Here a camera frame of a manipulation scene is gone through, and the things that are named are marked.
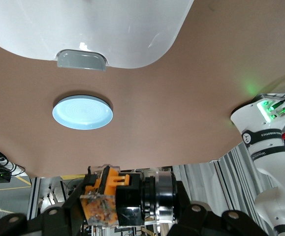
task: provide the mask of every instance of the bolt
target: bolt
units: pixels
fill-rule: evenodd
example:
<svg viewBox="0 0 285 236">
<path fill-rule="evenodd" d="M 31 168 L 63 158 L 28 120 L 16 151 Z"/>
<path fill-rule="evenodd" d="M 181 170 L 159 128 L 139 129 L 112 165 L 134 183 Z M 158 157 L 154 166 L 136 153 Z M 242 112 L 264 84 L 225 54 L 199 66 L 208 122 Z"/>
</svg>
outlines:
<svg viewBox="0 0 285 236">
<path fill-rule="evenodd" d="M 53 209 L 51 211 L 48 212 L 49 215 L 54 215 L 57 213 L 57 210 L 56 209 Z"/>
<path fill-rule="evenodd" d="M 195 212 L 200 212 L 200 211 L 201 211 L 200 206 L 197 206 L 197 205 L 193 205 L 193 206 L 191 207 L 191 209 L 192 209 L 193 211 L 195 211 Z"/>
<path fill-rule="evenodd" d="M 235 220 L 239 218 L 239 214 L 236 213 L 236 212 L 233 212 L 233 211 L 230 211 L 230 212 L 228 213 L 228 215 L 229 215 L 232 219 L 235 219 Z"/>
<path fill-rule="evenodd" d="M 13 216 L 11 219 L 9 219 L 9 223 L 13 223 L 19 220 L 18 216 Z"/>
</svg>

